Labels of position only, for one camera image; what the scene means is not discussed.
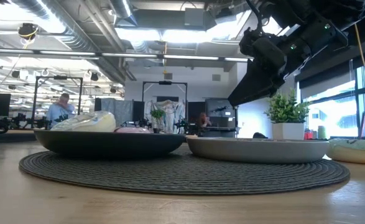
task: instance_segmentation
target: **food item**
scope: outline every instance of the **food item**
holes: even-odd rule
[[[150,133],[150,131],[145,128],[131,128],[131,127],[118,128],[114,132],[115,133]]]
[[[51,131],[113,132],[115,129],[116,120],[112,113],[94,111],[62,121],[56,124]]]
[[[330,140],[326,155],[333,160],[365,164],[365,140]]]

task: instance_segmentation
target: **blue shirt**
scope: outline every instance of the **blue shirt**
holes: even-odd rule
[[[70,118],[71,115],[74,114],[75,107],[70,104],[68,104],[67,107],[68,108],[65,109],[57,103],[54,103],[53,105],[50,106],[47,112],[47,121],[52,121],[50,126],[51,128],[58,123],[55,120],[59,119],[59,116],[67,114],[68,117]]]

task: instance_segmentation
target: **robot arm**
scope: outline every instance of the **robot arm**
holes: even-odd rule
[[[254,60],[228,98],[232,106],[274,95],[288,75],[327,46],[347,47],[343,31],[365,17],[365,0],[263,0],[259,10],[246,1],[260,22],[239,43],[241,53]],[[288,36],[265,33],[261,21],[271,16],[283,29],[298,28]]]

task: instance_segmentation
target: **red object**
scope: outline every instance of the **red object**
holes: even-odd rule
[[[304,140],[308,140],[308,139],[313,139],[313,133],[312,133],[312,131],[307,131],[304,134]]]

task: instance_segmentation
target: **dark bowl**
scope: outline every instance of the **dark bowl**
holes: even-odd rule
[[[185,140],[182,134],[96,133],[34,131],[46,149],[64,156],[82,158],[138,159],[172,152]]]

